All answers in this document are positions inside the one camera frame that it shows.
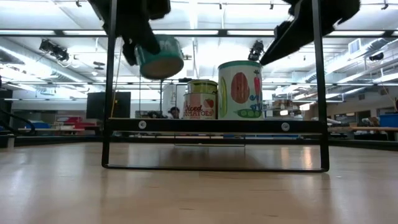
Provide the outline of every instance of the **blue bin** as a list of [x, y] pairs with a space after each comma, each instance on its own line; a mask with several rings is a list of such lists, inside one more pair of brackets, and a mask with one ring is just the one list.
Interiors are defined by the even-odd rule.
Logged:
[[398, 114], [380, 115], [380, 127], [398, 128]]

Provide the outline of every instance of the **metal stand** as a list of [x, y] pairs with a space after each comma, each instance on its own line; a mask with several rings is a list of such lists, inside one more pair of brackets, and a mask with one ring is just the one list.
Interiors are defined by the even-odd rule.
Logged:
[[[318, 108], [319, 121], [223, 121], [223, 120], [177, 120], [177, 119], [123, 119], [109, 118], [112, 103], [112, 82], [114, 66], [114, 45], [116, 41], [116, 8], [117, 0], [111, 0], [111, 16], [109, 22], [108, 37], [108, 64], [106, 73], [106, 103], [104, 118], [104, 138], [102, 166], [109, 169], [134, 169], [134, 170], [199, 170], [199, 171], [237, 171], [237, 172], [326, 172], [329, 170], [328, 133], [326, 124], [326, 93], [325, 74], [323, 66], [323, 46], [320, 15], [320, 0], [312, 0], [313, 6], [313, 28], [314, 43], [317, 61], [318, 82]], [[120, 166], [109, 164], [109, 144], [113, 131], [134, 131], [150, 133], [272, 133], [272, 134], [303, 134], [309, 133], [319, 135], [320, 140], [295, 140], [295, 141], [270, 141], [270, 140], [247, 140], [231, 139], [237, 143], [253, 144], [319, 144], [321, 167], [318, 169], [243, 169], [240, 167], [147, 167], [147, 166]], [[148, 143], [175, 143], [170, 139], [148, 139]], [[221, 139], [207, 139], [208, 142], [220, 142]], [[185, 139], [184, 143], [193, 142]]]

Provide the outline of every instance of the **pea pod illustration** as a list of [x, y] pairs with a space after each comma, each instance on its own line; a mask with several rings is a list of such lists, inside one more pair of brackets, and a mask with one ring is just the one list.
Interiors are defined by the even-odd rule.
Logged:
[[224, 77], [221, 77], [220, 85], [221, 85], [220, 92], [219, 92], [220, 102], [218, 103], [220, 106], [220, 109], [218, 112], [220, 113], [220, 117], [223, 118], [223, 117], [225, 117], [225, 115], [228, 111], [228, 109], [227, 109], [228, 100], [227, 100], [226, 83], [225, 83]]
[[261, 111], [254, 111], [252, 109], [242, 109], [235, 111], [235, 113], [241, 118], [259, 118], [262, 114]]

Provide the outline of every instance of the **can lid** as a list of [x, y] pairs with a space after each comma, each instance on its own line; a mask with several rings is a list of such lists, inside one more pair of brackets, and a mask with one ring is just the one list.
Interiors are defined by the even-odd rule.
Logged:
[[222, 63], [221, 65], [219, 65], [218, 69], [220, 70], [222, 68], [227, 68], [227, 67], [237, 66], [237, 65], [250, 65], [250, 66], [255, 66], [255, 67], [261, 68], [261, 64], [258, 62], [253, 62], [253, 61], [249, 61], [249, 60], [238, 60], [238, 61]]
[[214, 85], [218, 85], [217, 84], [217, 82], [214, 82], [214, 81], [211, 81], [211, 80], [192, 80], [192, 81], [189, 81], [188, 82], [188, 84], [190, 84], [190, 83], [211, 83], [211, 84], [214, 84]]

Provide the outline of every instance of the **can label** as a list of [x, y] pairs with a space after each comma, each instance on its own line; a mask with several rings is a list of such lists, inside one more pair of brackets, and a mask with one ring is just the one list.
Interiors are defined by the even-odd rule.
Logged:
[[184, 119], [215, 119], [216, 95], [191, 93], [185, 95]]

